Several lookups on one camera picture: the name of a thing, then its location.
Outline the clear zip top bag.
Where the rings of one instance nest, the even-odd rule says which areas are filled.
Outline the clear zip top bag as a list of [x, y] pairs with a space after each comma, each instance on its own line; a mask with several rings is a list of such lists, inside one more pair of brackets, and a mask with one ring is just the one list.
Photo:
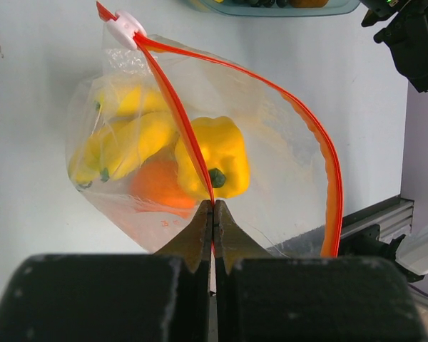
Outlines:
[[149, 36], [126, 11], [97, 11], [103, 69], [69, 108], [74, 187], [149, 252], [213, 200], [276, 256], [337, 256], [340, 161], [311, 110], [236, 63]]

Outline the orange fruit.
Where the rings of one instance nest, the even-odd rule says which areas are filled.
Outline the orange fruit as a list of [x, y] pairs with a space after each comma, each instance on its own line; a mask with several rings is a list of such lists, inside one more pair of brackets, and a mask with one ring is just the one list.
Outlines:
[[154, 160], [140, 167], [131, 180], [129, 194], [173, 209], [193, 209], [196, 204], [178, 184], [178, 164], [173, 160]]

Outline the dark blue grape bunch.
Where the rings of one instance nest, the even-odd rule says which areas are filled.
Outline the dark blue grape bunch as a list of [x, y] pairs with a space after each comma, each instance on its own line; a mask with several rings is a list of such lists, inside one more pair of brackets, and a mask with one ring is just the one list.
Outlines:
[[277, 6], [279, 8], [285, 8], [289, 6], [288, 0], [234, 0], [236, 4], [246, 4], [250, 7], [260, 8], [271, 8]]

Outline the teal plastic fruit tray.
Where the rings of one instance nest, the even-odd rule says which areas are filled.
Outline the teal plastic fruit tray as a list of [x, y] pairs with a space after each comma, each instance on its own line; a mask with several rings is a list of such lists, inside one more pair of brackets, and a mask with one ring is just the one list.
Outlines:
[[354, 11], [359, 1], [322, 1], [321, 6], [310, 4], [295, 7], [292, 1], [185, 1], [202, 12], [249, 17], [315, 17], [336, 16]]

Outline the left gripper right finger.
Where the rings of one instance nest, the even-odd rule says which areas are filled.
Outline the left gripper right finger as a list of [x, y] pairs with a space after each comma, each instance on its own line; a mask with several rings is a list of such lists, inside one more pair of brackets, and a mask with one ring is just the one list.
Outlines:
[[396, 266], [381, 257], [275, 258], [213, 212], [220, 341], [428, 341]]

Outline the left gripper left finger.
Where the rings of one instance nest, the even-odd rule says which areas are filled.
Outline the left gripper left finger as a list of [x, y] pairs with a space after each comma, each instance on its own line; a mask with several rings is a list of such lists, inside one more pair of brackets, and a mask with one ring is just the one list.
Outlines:
[[37, 254], [0, 300], [0, 341], [206, 341], [213, 206], [155, 254]]

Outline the yellow banana bunch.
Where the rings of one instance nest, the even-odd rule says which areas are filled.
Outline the yellow banana bunch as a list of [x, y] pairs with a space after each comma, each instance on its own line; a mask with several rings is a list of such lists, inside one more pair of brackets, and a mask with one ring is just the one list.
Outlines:
[[79, 187], [124, 178], [176, 136], [173, 114], [154, 88], [105, 87], [95, 93], [93, 104], [101, 126], [68, 162], [68, 176]]

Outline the aluminium front rail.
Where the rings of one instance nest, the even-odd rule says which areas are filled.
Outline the aluminium front rail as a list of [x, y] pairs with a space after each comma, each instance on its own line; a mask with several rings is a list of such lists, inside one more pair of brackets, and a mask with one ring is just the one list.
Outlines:
[[370, 227], [378, 230], [381, 242], [390, 242], [402, 234], [410, 234], [414, 202], [395, 196], [343, 218], [341, 239], [366, 232]]

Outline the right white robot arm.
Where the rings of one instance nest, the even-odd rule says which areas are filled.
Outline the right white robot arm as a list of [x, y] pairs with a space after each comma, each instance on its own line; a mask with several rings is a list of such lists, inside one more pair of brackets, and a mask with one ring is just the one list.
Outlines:
[[[390, 50], [395, 68], [418, 93], [428, 95], [428, 1], [364, 1], [362, 26], [388, 25], [374, 35]], [[404, 142], [402, 189], [414, 199], [412, 231], [397, 241], [393, 257], [405, 271], [428, 274], [428, 113], [410, 113]]]

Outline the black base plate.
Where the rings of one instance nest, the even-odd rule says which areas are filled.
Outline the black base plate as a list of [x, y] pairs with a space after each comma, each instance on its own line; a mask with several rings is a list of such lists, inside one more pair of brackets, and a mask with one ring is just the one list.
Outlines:
[[[323, 243], [324, 234], [325, 227], [321, 226], [265, 249], [275, 257], [318, 257], [317, 251]], [[421, 281], [424, 275], [417, 275], [396, 261], [397, 249], [405, 237], [405, 234], [401, 234], [390, 242], [381, 242], [379, 240], [379, 225], [373, 224], [360, 232], [341, 239], [338, 256], [381, 257], [392, 262], [409, 283]]]

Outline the brown kiwi fruit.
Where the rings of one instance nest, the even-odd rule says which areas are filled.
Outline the brown kiwi fruit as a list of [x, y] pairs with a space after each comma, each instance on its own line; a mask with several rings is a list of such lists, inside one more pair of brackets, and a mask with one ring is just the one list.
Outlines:
[[328, 0], [289, 0], [288, 2], [297, 9], [317, 9], [324, 7]]

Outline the yellow bell pepper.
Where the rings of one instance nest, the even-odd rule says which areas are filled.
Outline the yellow bell pepper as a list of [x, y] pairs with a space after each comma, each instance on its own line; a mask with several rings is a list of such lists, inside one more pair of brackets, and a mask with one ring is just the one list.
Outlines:
[[[240, 128], [226, 116], [200, 117], [192, 120], [191, 124], [214, 196], [228, 199], [246, 192], [250, 185], [250, 166]], [[178, 163], [178, 184], [182, 190], [198, 200], [209, 198], [182, 140], [176, 144], [175, 160]]]

